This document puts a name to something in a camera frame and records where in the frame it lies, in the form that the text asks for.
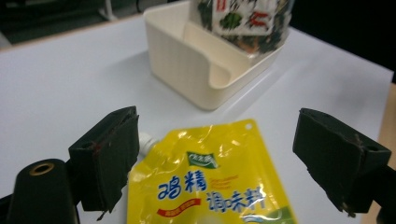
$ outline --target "white table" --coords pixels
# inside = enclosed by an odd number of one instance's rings
[[[267,85],[265,74],[277,82]],[[392,72],[290,29],[276,62],[225,105],[203,111],[150,73],[142,17],[113,21],[0,51],[0,197],[15,176],[67,149],[109,112],[136,105],[139,130],[255,119],[302,224],[359,223],[340,213],[292,152],[299,110],[326,112],[376,139]],[[103,224],[125,223],[126,194]],[[83,212],[82,224],[99,212]]]

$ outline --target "green logo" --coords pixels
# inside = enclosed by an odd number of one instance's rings
[[[201,166],[207,169],[218,168],[213,153],[205,155],[194,152],[187,152],[187,156],[189,158],[190,165]]]

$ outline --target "plastic bag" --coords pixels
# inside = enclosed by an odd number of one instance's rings
[[[292,0],[192,0],[192,21],[251,57],[266,56],[288,36]]]
[[[128,224],[297,223],[252,119],[170,132],[128,188]]]

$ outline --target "beige plastic container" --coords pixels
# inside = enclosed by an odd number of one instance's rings
[[[221,106],[267,69],[281,50],[254,63],[189,18],[190,1],[147,9],[148,55],[154,76],[202,109]]]

